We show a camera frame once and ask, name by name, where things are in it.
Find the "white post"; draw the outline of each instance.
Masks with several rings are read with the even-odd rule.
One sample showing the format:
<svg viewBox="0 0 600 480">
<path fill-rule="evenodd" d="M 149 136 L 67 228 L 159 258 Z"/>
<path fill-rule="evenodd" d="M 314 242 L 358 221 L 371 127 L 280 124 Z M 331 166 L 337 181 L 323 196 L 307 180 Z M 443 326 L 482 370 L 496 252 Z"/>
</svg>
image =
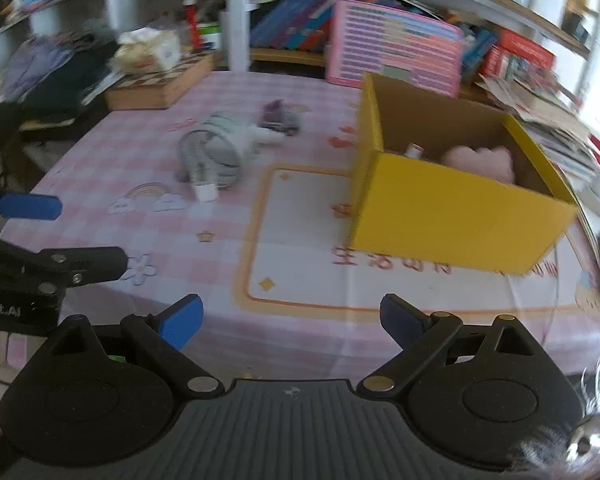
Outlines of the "white post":
<svg viewBox="0 0 600 480">
<path fill-rule="evenodd" d="M 227 0 L 227 29 L 222 41 L 227 42 L 229 70 L 247 72 L 249 69 L 249 0 Z"/>
</svg>

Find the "pink tablecloth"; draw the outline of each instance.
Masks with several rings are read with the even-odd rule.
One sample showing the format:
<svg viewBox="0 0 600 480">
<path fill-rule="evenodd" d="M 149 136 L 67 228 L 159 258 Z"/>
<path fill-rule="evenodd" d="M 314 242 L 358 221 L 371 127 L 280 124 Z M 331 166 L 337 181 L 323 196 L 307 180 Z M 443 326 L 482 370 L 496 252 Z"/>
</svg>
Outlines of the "pink tablecloth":
<svg viewBox="0 0 600 480">
<path fill-rule="evenodd" d="M 174 177 L 177 140 L 193 122 L 214 111 L 255 121 L 262 106 L 273 99 L 285 100 L 302 114 L 301 133 L 286 138 L 281 146 L 263 147 L 244 178 L 222 190 L 216 202 L 196 202 L 190 187 Z M 130 313 L 159 312 L 187 293 L 199 294 L 205 320 L 184 351 L 223 379 L 344 376 L 355 381 L 367 375 L 398 351 L 380 327 L 375 309 L 384 292 L 408 296 L 409 287 L 402 291 L 399 286 L 408 275 L 400 272 L 418 276 L 419 285 L 413 286 L 420 290 L 414 297 L 421 308 L 444 308 L 485 324 L 499 312 L 516 313 L 567 372 L 582 369 L 600 355 L 598 277 L 577 225 L 524 282 L 427 262 L 347 253 L 339 246 L 340 235 L 330 222 L 346 221 L 347 179 L 342 173 L 350 168 L 355 153 L 357 101 L 357 89 L 321 80 L 213 73 L 168 110 L 109 114 L 34 190 L 58 195 L 64 204 L 62 216 L 55 222 L 9 221 L 2 238 L 35 251 L 97 245 L 125 249 L 130 262 L 123 279 L 69 290 L 64 316 L 80 312 L 93 324 L 113 323 Z M 320 180 L 302 184 L 312 178 Z M 287 181 L 296 182 L 289 192 L 280 188 Z M 316 182 L 322 202 L 333 201 L 332 211 L 323 218 L 320 212 L 310 218 L 311 207 L 320 201 L 302 191 L 302 186 Z M 267 190 L 278 202 L 265 203 Z M 298 199 L 289 200 L 290 193 Z M 316 211 L 325 209 L 318 205 Z M 258 211 L 262 214 L 255 218 Z M 282 254 L 271 242 L 278 232 L 271 224 L 276 218 L 287 226 L 297 221 L 297 229 L 287 230 L 298 235 L 294 250 L 304 251 L 304 256 L 275 259 L 275 254 Z M 324 229 L 312 228 L 320 225 Z M 254 241 L 256 232 L 261 248 Z M 306 246 L 314 252 L 308 253 Z M 251 260 L 245 264 L 250 251 Z M 325 276 L 321 283 L 320 272 L 309 272 L 312 259 L 320 258 L 330 266 L 327 273 L 338 272 L 339 281 Z M 340 265 L 353 262 L 352 258 L 357 267 Z M 275 267 L 296 259 L 306 263 L 297 264 L 286 276 L 274 275 Z M 267 265 L 271 270 L 260 269 Z M 381 272 L 391 269 L 391 279 Z M 352 272 L 358 272 L 356 278 Z M 290 276 L 297 273 L 312 276 L 315 288 L 294 292 Z M 448 297 L 436 293 L 439 283 L 443 290 L 443 280 L 449 290 L 462 292 L 450 292 Z M 472 286 L 472 280 L 484 285 Z M 334 286 L 341 290 L 331 292 Z M 502 296 L 493 301 L 493 308 L 479 300 L 489 286 L 495 296 Z M 315 296 L 316 290 L 331 299 L 322 300 L 319 294 L 317 299 L 299 299 Z M 529 297 L 535 290 L 537 301 Z M 355 291 L 364 299 L 358 301 Z M 456 301 L 461 306 L 456 308 Z M 594 306 L 582 306 L 583 301 Z M 340 307 L 322 308 L 330 302 L 339 302 Z M 473 308 L 474 303 L 482 306 Z"/>
</svg>

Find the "checkered wooden box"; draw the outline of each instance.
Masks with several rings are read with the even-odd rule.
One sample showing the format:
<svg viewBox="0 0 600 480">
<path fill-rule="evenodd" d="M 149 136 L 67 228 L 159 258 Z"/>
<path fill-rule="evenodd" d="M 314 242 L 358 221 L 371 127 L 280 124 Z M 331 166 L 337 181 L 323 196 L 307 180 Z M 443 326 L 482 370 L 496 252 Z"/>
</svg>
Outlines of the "checkered wooden box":
<svg viewBox="0 0 600 480">
<path fill-rule="evenodd" d="M 107 90 L 110 110 L 169 108 L 214 69 L 213 52 L 183 54 L 168 72 L 128 75 Z"/>
</svg>

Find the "gray ribbed panel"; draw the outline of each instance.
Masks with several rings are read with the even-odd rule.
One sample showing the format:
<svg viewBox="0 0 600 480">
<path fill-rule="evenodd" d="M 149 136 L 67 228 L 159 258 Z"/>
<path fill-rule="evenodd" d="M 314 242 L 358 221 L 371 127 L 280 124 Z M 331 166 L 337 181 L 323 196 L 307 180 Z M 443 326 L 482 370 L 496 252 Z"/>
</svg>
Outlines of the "gray ribbed panel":
<svg viewBox="0 0 600 480">
<path fill-rule="evenodd" d="M 502 480 L 430 450 L 398 409 L 346 381 L 238 381 L 190 402 L 173 429 L 126 460 L 87 469 L 22 459 L 3 480 Z"/>
</svg>

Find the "yellow box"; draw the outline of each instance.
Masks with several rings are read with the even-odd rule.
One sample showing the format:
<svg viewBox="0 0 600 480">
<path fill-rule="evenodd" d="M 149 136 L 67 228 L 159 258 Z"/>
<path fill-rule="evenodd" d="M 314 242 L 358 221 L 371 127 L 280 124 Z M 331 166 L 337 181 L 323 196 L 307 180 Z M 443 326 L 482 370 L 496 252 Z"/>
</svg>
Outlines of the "yellow box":
<svg viewBox="0 0 600 480">
<path fill-rule="evenodd" d="M 351 179 L 350 247 L 523 274 L 573 221 L 577 202 L 510 115 L 365 74 Z M 424 160 L 403 153 L 410 143 Z M 505 146 L 516 185 L 435 163 L 449 148 Z"/>
</svg>

